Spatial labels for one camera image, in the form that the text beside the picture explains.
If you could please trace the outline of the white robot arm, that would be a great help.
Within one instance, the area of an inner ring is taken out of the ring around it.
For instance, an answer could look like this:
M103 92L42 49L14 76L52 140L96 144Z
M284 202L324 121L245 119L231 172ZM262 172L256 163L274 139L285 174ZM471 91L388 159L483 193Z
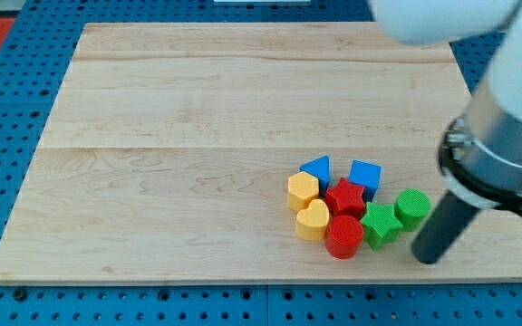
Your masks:
M435 264L480 211L522 216L522 1L375 0L369 7L388 36L408 45L506 32L440 142L447 191L411 245L419 262Z

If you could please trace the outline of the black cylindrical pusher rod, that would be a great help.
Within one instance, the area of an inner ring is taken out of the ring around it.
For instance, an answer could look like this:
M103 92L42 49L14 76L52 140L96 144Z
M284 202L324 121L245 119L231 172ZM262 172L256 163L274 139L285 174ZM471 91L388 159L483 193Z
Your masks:
M413 240L413 256L423 264L437 263L479 212L480 208L446 191Z

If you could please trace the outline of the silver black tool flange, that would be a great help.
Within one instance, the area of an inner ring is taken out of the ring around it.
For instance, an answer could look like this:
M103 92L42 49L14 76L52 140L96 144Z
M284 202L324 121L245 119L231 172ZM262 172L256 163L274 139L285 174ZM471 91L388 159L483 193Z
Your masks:
M443 134L438 154L447 183L438 214L472 218L480 210L522 217L522 119L482 81Z

